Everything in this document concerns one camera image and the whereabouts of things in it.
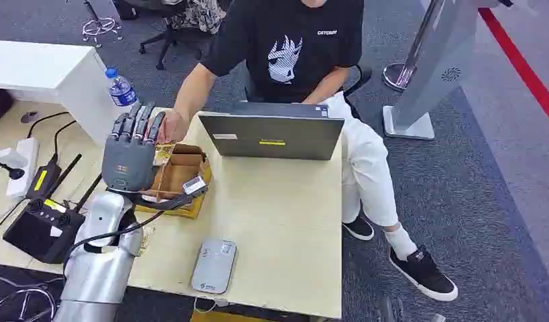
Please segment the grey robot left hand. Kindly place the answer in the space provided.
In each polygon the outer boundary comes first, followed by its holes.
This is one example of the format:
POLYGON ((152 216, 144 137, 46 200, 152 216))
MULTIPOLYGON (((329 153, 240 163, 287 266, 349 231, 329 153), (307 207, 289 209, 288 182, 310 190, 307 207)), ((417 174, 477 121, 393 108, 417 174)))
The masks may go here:
POLYGON ((137 193, 152 186, 156 141, 166 115, 161 111, 151 118, 154 108, 155 103, 149 102, 116 118, 105 143, 101 170, 108 189, 137 193))

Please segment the person's right hand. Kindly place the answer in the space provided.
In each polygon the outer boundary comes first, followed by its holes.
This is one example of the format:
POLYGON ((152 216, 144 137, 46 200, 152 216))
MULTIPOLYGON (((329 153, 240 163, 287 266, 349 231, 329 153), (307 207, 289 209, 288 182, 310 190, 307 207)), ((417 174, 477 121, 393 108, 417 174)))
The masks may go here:
POLYGON ((158 131, 158 144, 181 142, 190 126, 191 116, 175 109, 166 112, 158 131))

